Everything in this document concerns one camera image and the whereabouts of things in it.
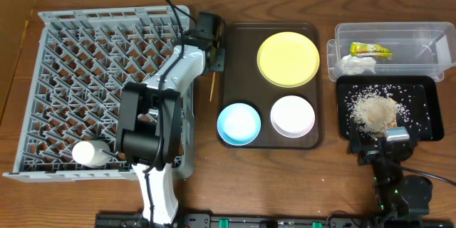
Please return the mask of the rice and food scraps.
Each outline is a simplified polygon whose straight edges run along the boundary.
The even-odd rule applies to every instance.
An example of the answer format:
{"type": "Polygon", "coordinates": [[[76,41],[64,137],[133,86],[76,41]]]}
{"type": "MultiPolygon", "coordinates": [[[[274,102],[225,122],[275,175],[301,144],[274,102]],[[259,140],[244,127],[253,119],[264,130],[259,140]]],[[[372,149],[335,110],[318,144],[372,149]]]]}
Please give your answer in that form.
{"type": "Polygon", "coordinates": [[[423,88],[410,84],[373,84],[341,86],[338,107],[345,125],[341,134],[349,135],[353,121],[363,137],[380,135],[388,128],[398,127],[399,115],[405,126],[418,135],[430,131],[427,101],[423,88]]]}

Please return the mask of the wooden chopstick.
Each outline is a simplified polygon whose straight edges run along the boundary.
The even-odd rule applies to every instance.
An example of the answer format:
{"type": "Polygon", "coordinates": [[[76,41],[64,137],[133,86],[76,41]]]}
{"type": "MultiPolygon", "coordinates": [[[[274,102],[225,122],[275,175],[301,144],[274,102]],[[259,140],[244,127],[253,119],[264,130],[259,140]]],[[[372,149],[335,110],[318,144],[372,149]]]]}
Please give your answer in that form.
{"type": "Polygon", "coordinates": [[[209,95],[209,101],[212,102],[213,95],[214,95],[214,86],[215,86],[215,81],[216,81],[216,73],[212,73],[212,82],[211,82],[211,88],[210,88],[210,95],[209,95]]]}

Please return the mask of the white round bowl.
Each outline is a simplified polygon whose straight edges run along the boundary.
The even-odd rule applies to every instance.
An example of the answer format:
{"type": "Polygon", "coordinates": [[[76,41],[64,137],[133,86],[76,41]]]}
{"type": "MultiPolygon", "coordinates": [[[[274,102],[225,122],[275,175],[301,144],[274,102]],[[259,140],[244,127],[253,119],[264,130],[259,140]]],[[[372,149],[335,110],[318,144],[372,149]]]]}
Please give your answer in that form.
{"type": "Polygon", "coordinates": [[[280,135],[286,138],[300,138],[311,131],[316,114],[307,100],[296,95],[288,95],[273,104],[270,121],[280,135]]]}

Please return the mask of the white paper napkin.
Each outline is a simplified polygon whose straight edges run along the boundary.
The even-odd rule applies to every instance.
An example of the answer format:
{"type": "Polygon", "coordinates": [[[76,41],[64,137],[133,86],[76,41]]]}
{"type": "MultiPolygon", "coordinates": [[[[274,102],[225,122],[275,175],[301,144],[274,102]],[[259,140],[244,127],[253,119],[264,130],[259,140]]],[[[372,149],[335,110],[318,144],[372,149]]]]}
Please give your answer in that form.
{"type": "Polygon", "coordinates": [[[344,56],[336,64],[336,74],[340,76],[360,75],[365,71],[375,73],[376,60],[372,57],[344,56]]]}

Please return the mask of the green snack wrapper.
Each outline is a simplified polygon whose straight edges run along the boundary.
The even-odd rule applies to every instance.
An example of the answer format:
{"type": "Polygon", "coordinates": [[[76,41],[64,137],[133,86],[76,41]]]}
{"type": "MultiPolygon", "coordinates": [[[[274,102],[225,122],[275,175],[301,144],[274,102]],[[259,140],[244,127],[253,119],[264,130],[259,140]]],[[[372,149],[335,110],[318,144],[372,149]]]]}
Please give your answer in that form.
{"type": "Polygon", "coordinates": [[[386,47],[372,43],[353,42],[350,47],[350,54],[357,57],[379,57],[391,58],[393,54],[386,47]]]}

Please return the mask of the small white cup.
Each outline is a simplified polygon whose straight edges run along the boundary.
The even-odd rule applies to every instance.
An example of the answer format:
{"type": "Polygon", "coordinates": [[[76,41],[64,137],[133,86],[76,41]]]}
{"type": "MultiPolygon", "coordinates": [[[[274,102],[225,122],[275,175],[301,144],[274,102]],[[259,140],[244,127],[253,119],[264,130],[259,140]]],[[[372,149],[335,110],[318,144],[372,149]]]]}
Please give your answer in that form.
{"type": "Polygon", "coordinates": [[[100,140],[80,141],[73,146],[72,158],[78,164],[87,167],[101,167],[110,159],[102,150],[110,151],[106,142],[100,140]]]}

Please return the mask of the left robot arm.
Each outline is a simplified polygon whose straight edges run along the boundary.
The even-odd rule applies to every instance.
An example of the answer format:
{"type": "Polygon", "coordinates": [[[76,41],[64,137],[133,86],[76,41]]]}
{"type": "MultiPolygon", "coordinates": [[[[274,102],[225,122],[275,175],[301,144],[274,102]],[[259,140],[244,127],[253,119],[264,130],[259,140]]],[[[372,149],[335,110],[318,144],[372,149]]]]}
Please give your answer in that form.
{"type": "Polygon", "coordinates": [[[215,64],[221,34],[218,28],[184,32],[155,75],[122,89],[115,148],[140,181],[142,227],[165,227],[177,214],[172,165],[182,137],[182,97],[215,64]]]}

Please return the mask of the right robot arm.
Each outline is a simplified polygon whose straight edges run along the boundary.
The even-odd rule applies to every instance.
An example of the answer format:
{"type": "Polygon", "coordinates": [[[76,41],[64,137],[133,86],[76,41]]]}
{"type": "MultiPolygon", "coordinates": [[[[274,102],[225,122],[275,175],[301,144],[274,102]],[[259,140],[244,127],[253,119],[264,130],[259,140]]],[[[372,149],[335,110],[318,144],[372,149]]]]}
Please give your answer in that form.
{"type": "Polygon", "coordinates": [[[423,217],[430,212],[432,182],[422,175],[404,175],[401,165],[413,155],[417,138],[399,114],[396,122],[395,127],[364,142],[354,119],[350,119],[347,152],[358,156],[359,165],[373,168],[375,198],[382,209],[363,221],[362,227],[423,227],[423,217]]]}

